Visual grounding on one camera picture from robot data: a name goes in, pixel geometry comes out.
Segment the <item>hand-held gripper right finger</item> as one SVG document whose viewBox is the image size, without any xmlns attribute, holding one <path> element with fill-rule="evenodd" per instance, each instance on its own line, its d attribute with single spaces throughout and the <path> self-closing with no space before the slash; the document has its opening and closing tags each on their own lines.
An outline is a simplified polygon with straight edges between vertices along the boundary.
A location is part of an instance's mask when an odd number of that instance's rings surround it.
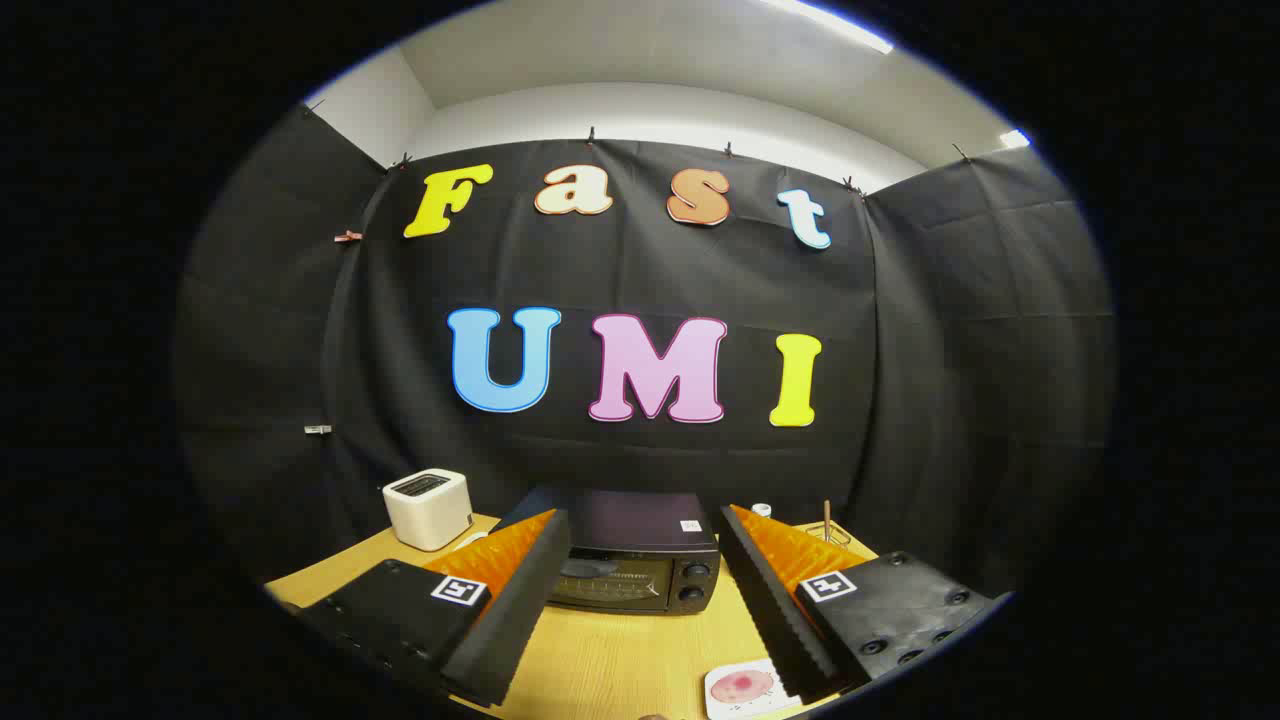
<svg viewBox="0 0 1280 720">
<path fill-rule="evenodd" d="M 904 679 L 1004 607 L 913 553 L 876 557 L 736 505 L 719 550 L 783 688 L 805 702 Z"/>
</svg>

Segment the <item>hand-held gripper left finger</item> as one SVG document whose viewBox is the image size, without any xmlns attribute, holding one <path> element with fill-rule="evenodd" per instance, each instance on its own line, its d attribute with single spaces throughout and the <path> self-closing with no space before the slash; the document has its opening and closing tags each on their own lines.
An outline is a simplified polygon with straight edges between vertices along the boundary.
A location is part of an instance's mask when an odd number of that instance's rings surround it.
<svg viewBox="0 0 1280 720">
<path fill-rule="evenodd" d="M 425 565 L 384 559 L 296 616 L 415 691 L 502 705 L 568 550 L 552 509 Z"/>
</svg>

